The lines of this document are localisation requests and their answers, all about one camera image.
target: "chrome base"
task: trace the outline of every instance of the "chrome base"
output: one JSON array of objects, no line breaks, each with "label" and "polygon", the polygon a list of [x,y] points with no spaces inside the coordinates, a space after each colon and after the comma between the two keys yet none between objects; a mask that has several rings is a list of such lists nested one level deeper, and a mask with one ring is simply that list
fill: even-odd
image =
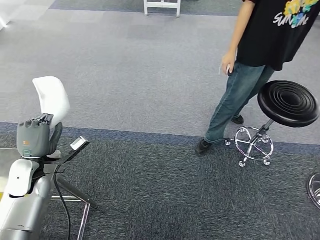
[{"label": "chrome base", "polygon": [[[260,129],[251,126],[241,127],[235,133],[234,139],[227,139],[224,143],[226,146],[230,146],[232,142],[235,142],[236,148],[245,156],[244,160],[238,163],[238,165],[242,168],[245,167],[248,160],[263,161],[264,165],[269,166],[270,158],[274,151],[274,145],[272,140],[267,135],[266,132],[272,123],[272,120],[269,120],[267,124],[263,125]],[[254,131],[255,134],[251,136],[251,131]],[[246,138],[248,139],[243,140],[244,138],[242,136],[243,134],[245,134]],[[268,152],[265,152],[261,147],[258,146],[257,144],[260,142],[269,146],[269,150],[268,150]],[[243,146],[240,146],[240,144],[248,145],[248,147],[245,148]],[[253,150],[257,150],[261,157],[252,156]]]},{"label": "chrome base", "polygon": [[311,200],[320,209],[320,173],[312,176],[306,188]]},{"label": "chrome base", "polygon": [[[63,190],[72,195],[72,196],[63,196],[65,202],[83,202],[85,204],[85,211],[83,213],[82,221],[81,222],[80,230],[78,231],[78,240],[82,240],[85,234],[85,229],[86,227],[89,210],[91,207],[96,209],[98,207],[97,203],[88,198],[85,194],[76,189],[75,187],[71,185],[70,183],[59,177],[57,179],[57,184]],[[61,201],[60,196],[52,196],[51,201]]]}]

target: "blue jeans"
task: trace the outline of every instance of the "blue jeans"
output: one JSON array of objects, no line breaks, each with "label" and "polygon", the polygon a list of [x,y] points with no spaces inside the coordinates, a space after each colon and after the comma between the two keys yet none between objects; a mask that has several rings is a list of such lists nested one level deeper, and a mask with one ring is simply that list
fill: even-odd
[{"label": "blue jeans", "polygon": [[205,140],[216,144],[223,140],[226,126],[237,118],[249,100],[256,96],[275,71],[269,66],[252,67],[235,62],[226,93],[212,116]]}]

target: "stool caster wheel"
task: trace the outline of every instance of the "stool caster wheel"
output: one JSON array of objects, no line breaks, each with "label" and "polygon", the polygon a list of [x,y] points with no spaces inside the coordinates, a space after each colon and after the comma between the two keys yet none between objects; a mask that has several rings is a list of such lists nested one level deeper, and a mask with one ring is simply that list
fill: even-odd
[{"label": "stool caster wheel", "polygon": [[262,140],[262,142],[264,144],[268,144],[269,141],[268,140],[268,138],[264,138],[263,140]]},{"label": "stool caster wheel", "polygon": [[245,166],[246,166],[245,161],[246,161],[246,159],[245,159],[244,161],[239,161],[239,162],[238,162],[238,165],[239,165],[240,167],[242,167],[242,168],[244,168],[244,167],[245,167]]},{"label": "stool caster wheel", "polygon": [[231,145],[231,141],[229,140],[225,140],[224,144],[226,144],[226,146],[230,146]]},{"label": "stool caster wheel", "polygon": [[270,158],[268,157],[268,159],[263,160],[263,164],[266,165],[266,166],[269,166],[270,165]]}]

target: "black cable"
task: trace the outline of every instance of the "black cable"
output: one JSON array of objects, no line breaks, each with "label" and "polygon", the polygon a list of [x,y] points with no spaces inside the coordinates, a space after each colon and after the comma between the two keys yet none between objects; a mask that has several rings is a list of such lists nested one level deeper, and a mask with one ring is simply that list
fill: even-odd
[{"label": "black cable", "polygon": [[64,210],[66,210],[66,213],[68,217],[68,225],[69,225],[69,230],[68,230],[68,240],[71,240],[71,220],[70,220],[70,214],[69,211],[68,210],[67,206],[66,205],[65,200],[63,199],[63,196],[61,194],[60,188],[58,185],[58,182],[57,181],[57,174],[58,173],[59,169],[61,167],[62,165],[58,165],[54,173],[53,174],[53,181],[54,182],[55,188],[57,189],[57,193],[59,194],[60,198],[61,199],[62,204],[64,207]]}]

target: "hand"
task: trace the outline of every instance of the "hand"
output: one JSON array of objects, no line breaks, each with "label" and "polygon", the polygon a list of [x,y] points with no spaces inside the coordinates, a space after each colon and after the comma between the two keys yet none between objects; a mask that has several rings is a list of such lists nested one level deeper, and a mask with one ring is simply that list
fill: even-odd
[{"label": "hand", "polygon": [[232,74],[235,67],[235,62],[235,51],[229,50],[222,58],[222,70],[224,74],[227,75],[228,65],[230,66],[229,72]]}]

